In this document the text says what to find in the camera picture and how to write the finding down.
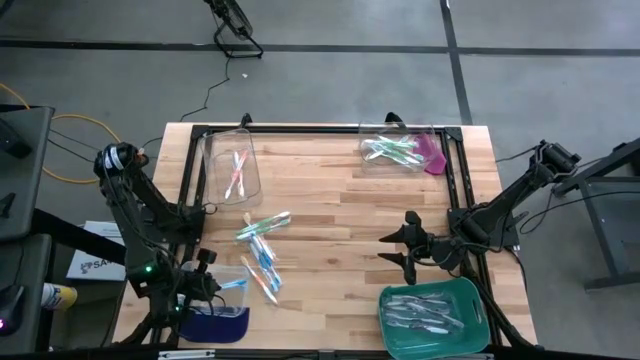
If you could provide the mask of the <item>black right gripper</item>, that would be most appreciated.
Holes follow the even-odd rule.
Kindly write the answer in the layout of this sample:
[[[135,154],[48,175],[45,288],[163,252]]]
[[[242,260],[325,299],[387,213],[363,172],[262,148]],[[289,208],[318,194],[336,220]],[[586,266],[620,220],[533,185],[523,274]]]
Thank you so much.
[[[438,237],[422,228],[422,219],[415,211],[405,213],[405,224],[399,230],[379,239],[383,243],[404,243],[407,248],[406,256],[401,253],[378,253],[382,259],[390,261],[403,269],[404,280],[408,285],[417,282],[416,265],[439,267],[445,261],[424,262],[424,259],[432,258],[432,252],[438,243]]]

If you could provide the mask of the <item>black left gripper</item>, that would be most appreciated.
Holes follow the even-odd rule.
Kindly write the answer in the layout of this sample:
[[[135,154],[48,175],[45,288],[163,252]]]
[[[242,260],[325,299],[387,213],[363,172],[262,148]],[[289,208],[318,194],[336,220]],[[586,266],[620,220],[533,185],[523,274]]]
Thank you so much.
[[[184,308],[189,307],[192,300],[208,304],[212,302],[221,287],[207,269],[216,258],[215,251],[201,248],[197,254],[198,264],[195,270],[172,270],[172,284],[169,287],[169,318],[172,321],[177,321],[183,315]]]

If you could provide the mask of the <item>purple toothbrush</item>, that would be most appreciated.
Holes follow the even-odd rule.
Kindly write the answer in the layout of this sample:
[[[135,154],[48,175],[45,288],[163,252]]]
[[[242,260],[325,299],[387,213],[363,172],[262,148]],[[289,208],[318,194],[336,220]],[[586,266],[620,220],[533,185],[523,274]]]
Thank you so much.
[[[394,305],[406,305],[406,304],[416,304],[416,303],[394,302]],[[426,306],[426,307],[438,307],[438,308],[444,308],[444,309],[447,309],[447,310],[449,311],[449,313],[450,313],[450,312],[451,312],[451,310],[452,310],[452,307],[451,307],[451,305],[450,305],[449,303],[447,303],[446,305],[435,305],[435,306],[432,306],[430,303],[426,303],[426,304],[419,304],[419,305]]]
[[[386,320],[402,320],[402,321],[408,321],[408,322],[421,322],[421,323],[427,323],[427,324],[434,324],[434,325],[443,325],[444,321],[442,320],[437,320],[437,319],[431,319],[431,318],[423,318],[423,317],[412,317],[412,316],[404,316],[404,315],[400,315],[397,313],[386,313],[384,315]]]
[[[398,323],[398,322],[390,322],[387,323],[386,325],[392,327],[392,328],[397,328],[397,329],[407,329],[407,330],[413,330],[413,331],[426,331],[428,333],[431,334],[436,334],[436,335],[448,335],[450,334],[450,331],[444,328],[440,328],[440,327],[435,327],[435,326],[431,326],[431,325],[426,325],[426,324],[422,324],[422,323],[418,323],[418,324],[405,324],[405,323]]]
[[[423,318],[431,318],[431,319],[437,319],[437,320],[442,320],[444,321],[443,325],[450,325],[450,326],[455,326],[455,327],[459,327],[462,328],[464,326],[463,322],[454,318],[451,315],[451,312],[448,315],[439,315],[439,314],[434,314],[434,313],[415,313],[415,312],[410,312],[414,317],[423,317]]]
[[[449,311],[444,308],[426,307],[419,304],[391,305],[386,306],[387,310],[415,312],[415,313],[434,313],[439,315],[448,315]]]
[[[432,306],[435,305],[446,305],[447,302],[442,300],[437,296],[412,296],[412,295],[392,295],[392,302],[403,302],[403,303],[416,303],[416,304],[426,304],[430,303]]]

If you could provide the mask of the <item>green toothbrush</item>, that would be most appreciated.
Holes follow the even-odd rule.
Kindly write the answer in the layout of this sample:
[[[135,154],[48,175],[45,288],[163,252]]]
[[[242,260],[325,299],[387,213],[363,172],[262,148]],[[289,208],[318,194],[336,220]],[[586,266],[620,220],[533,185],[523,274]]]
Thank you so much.
[[[415,154],[406,151],[399,150],[383,150],[382,156],[387,157],[402,165],[421,164],[424,162],[424,157],[420,154]]]
[[[395,141],[387,142],[382,140],[365,140],[364,145],[367,145],[371,148],[386,149],[388,151],[410,150],[416,146],[415,143],[395,142]]]
[[[373,161],[374,159],[379,157],[385,157],[399,163],[404,162],[404,158],[402,156],[397,155],[396,153],[388,149],[374,149],[372,152],[370,152],[364,157],[364,160]]]
[[[410,160],[415,160],[415,161],[422,161],[424,159],[424,157],[420,154],[415,154],[415,153],[411,153],[409,151],[406,151],[405,149],[396,149],[396,148],[386,148],[383,146],[378,146],[378,145],[373,145],[372,149],[388,149],[393,151],[394,153],[396,153],[397,155],[402,156],[403,158],[406,159],[410,159]]]
[[[245,213],[243,215],[243,220],[246,222],[246,226],[236,232],[237,240],[268,233],[272,230],[288,225],[291,221],[291,213],[285,211],[255,223],[252,222],[251,215],[249,213]]]
[[[246,240],[254,235],[262,235],[278,228],[284,227],[290,223],[289,218],[276,219],[269,223],[254,224],[242,229],[236,234],[238,241]]]
[[[413,148],[417,146],[414,140],[411,140],[409,136],[401,137],[400,139],[391,139],[378,135],[378,140],[388,146],[401,147],[401,148]]]

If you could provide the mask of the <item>orange toothbrush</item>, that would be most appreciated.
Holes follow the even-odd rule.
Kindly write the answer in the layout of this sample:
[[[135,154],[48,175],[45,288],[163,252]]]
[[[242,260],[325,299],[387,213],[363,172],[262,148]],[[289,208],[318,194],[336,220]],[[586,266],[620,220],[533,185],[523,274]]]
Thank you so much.
[[[245,196],[244,180],[243,180],[243,166],[244,166],[245,157],[246,157],[245,152],[243,152],[242,154],[238,152],[234,153],[234,165],[236,167],[236,172],[238,175],[236,180],[236,187],[237,187],[238,196],[241,198]]]
[[[278,300],[276,299],[275,295],[270,290],[270,288],[266,285],[266,283],[262,280],[262,278],[249,265],[248,260],[244,256],[240,256],[240,261],[241,261],[242,265],[247,269],[249,274],[253,277],[253,279],[258,284],[258,286],[261,288],[261,290],[264,292],[264,294],[269,299],[269,301],[271,303],[273,303],[274,305],[277,305],[278,304]]]
[[[242,154],[243,152],[246,153],[246,157],[245,157],[245,161],[246,161],[246,159],[248,157],[248,151],[244,150],[240,154]],[[238,175],[237,175],[237,172],[236,172],[236,167],[234,165],[234,153],[233,153],[233,158],[232,158],[233,169],[232,169],[232,173],[231,173],[231,180],[230,180],[230,183],[229,183],[229,185],[228,185],[228,187],[227,187],[227,189],[225,191],[225,199],[229,199],[231,197],[233,189],[236,189],[236,191],[237,191],[236,180],[237,180]]]

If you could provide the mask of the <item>clear plastic bin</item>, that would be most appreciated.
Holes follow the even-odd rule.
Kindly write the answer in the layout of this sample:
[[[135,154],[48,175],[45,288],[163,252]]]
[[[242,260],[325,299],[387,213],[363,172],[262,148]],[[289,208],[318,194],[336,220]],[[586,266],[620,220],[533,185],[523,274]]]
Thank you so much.
[[[414,140],[416,135],[423,132],[424,131],[420,130],[415,132],[407,126],[399,127],[395,123],[362,123],[359,126],[358,150],[362,160],[363,171],[375,175],[423,172],[421,164],[402,165],[385,157],[379,157],[373,161],[364,160],[364,157],[373,151],[371,147],[364,145],[365,140],[378,140],[378,135],[391,139],[400,139],[401,137],[409,136],[411,140]]]
[[[248,271],[242,266],[212,264],[207,266],[206,272],[213,277],[219,286],[222,283],[237,279],[247,279],[249,285]],[[211,301],[191,300],[189,311],[196,315],[213,314],[220,317],[235,318],[245,312],[247,293],[248,287],[245,291],[241,289],[232,289],[231,291],[218,290]]]
[[[225,191],[231,180],[233,153],[248,151],[243,166],[245,197],[240,198],[233,189],[229,199]],[[247,209],[262,201],[262,186],[251,133],[246,129],[206,135],[201,142],[201,151],[206,171],[206,202],[221,211]]]

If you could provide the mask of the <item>dark blue mat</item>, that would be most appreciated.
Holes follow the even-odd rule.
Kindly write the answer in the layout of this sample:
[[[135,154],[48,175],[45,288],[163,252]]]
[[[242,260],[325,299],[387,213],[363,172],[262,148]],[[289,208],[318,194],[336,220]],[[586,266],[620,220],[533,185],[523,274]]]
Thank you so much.
[[[249,327],[248,307],[191,307],[181,322],[179,335],[194,343],[234,343],[241,340]]]

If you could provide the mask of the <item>white label strip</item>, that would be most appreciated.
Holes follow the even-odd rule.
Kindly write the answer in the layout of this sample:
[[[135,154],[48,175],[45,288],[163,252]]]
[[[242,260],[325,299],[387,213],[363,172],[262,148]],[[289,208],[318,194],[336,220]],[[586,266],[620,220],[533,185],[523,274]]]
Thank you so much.
[[[211,360],[215,357],[214,349],[171,350],[159,352],[157,360]]]

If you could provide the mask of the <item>pink mat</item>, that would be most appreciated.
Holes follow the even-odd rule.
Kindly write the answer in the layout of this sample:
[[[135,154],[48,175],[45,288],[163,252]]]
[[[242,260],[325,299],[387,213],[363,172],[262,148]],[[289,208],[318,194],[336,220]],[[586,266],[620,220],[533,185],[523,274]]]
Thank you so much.
[[[447,164],[439,138],[433,132],[423,132],[415,136],[413,152],[421,156],[421,167],[425,173],[441,175]]]

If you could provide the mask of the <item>green plastic bin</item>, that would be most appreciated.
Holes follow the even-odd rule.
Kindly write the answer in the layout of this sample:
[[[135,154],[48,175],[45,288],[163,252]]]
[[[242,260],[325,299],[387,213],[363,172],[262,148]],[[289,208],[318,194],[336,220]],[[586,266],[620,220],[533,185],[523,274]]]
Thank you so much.
[[[437,296],[451,305],[451,315],[462,321],[464,326],[459,328],[422,323],[447,329],[450,331],[448,335],[392,328],[386,324],[390,322],[421,323],[386,320],[384,317],[386,313],[414,317],[410,312],[387,310],[386,306],[394,305],[391,301],[392,295]],[[471,281],[463,278],[386,287],[378,299],[378,316],[384,347],[396,360],[434,360],[474,354],[482,351],[491,338],[487,315],[479,292]]]

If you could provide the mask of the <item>white printed box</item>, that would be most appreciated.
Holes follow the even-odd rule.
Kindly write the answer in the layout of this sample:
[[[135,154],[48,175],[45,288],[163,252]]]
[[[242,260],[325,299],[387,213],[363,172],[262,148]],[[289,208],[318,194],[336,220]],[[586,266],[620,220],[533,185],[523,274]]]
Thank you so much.
[[[87,220],[83,228],[89,232],[105,237],[111,242],[119,245],[124,244],[115,222]],[[125,279],[125,267],[89,255],[81,250],[76,250],[69,265],[66,278],[72,280],[123,281]]]

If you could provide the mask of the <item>black diagonal beam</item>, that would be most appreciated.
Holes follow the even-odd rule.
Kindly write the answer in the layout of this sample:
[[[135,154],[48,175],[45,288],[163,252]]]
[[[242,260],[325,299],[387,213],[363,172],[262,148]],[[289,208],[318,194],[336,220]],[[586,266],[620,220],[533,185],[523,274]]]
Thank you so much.
[[[125,265],[126,248],[117,242],[85,230],[46,211],[35,209],[31,220],[32,234],[47,234],[58,244],[89,255]]]

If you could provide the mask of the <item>yellow white spray can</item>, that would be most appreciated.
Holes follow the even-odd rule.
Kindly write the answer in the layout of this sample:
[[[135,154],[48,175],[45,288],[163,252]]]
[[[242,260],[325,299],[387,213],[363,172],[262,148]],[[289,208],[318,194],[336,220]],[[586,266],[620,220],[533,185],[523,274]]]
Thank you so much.
[[[41,307],[47,310],[67,310],[77,301],[78,292],[74,287],[44,283]]]

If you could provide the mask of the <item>dark grey desk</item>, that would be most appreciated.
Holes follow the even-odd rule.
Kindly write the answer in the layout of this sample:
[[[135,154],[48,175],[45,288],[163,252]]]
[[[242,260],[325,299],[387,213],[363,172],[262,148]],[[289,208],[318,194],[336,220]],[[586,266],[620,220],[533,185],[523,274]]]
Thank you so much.
[[[41,307],[41,296],[51,245],[48,235],[0,242],[0,289],[13,284],[25,288],[21,326],[9,336],[0,336],[0,357],[48,348],[52,316]]]
[[[0,242],[30,230],[53,114],[51,107],[0,112]]]

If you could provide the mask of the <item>black computer mouse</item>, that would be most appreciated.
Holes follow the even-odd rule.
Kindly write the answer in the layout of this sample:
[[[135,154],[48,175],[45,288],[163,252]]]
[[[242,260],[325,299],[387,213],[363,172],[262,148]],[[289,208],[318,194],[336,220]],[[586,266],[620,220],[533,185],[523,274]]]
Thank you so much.
[[[9,336],[21,326],[24,308],[22,285],[9,285],[0,289],[0,336]]]

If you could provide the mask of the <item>grey metal table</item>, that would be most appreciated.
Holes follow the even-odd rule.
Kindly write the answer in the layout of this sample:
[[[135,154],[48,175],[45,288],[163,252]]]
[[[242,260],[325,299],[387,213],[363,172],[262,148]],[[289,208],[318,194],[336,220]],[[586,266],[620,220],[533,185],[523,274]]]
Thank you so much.
[[[640,284],[640,264],[634,265],[627,251],[629,244],[640,245],[640,137],[616,146],[552,193],[562,197],[573,190],[581,193],[608,269],[584,289]]]

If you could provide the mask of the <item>black floor fan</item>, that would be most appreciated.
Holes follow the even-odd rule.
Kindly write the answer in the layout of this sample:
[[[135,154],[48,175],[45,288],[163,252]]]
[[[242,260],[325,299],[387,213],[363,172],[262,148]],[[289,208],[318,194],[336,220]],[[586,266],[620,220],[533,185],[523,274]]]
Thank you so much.
[[[209,8],[212,15],[222,21],[213,35],[213,40],[217,48],[223,52],[228,59],[261,59],[264,54],[263,48],[253,38],[253,27],[241,9],[237,0],[202,0]],[[228,28],[234,36],[243,41],[249,41],[257,49],[255,54],[234,55],[222,41],[222,31]]]

